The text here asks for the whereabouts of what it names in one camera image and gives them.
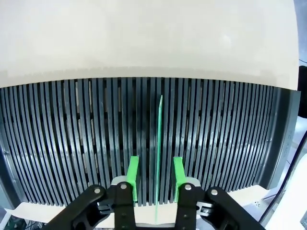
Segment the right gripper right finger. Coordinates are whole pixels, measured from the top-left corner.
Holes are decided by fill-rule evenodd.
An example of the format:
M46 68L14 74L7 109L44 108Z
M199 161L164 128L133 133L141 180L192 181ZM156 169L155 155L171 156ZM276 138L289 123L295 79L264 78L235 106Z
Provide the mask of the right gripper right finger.
M181 157L174 157L173 163L176 182L174 200L177 202L176 230L195 229L198 215L215 230L264 229L222 188L211 187L205 191L189 182Z

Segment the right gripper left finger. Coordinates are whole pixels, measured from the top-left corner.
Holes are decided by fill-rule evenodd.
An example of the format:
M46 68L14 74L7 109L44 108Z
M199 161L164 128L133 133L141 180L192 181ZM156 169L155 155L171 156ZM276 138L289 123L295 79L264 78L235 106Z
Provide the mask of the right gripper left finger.
M108 189L92 185L57 214L44 230L93 230L114 214L116 230L135 230L134 202L137 199L139 157L132 156L126 180Z

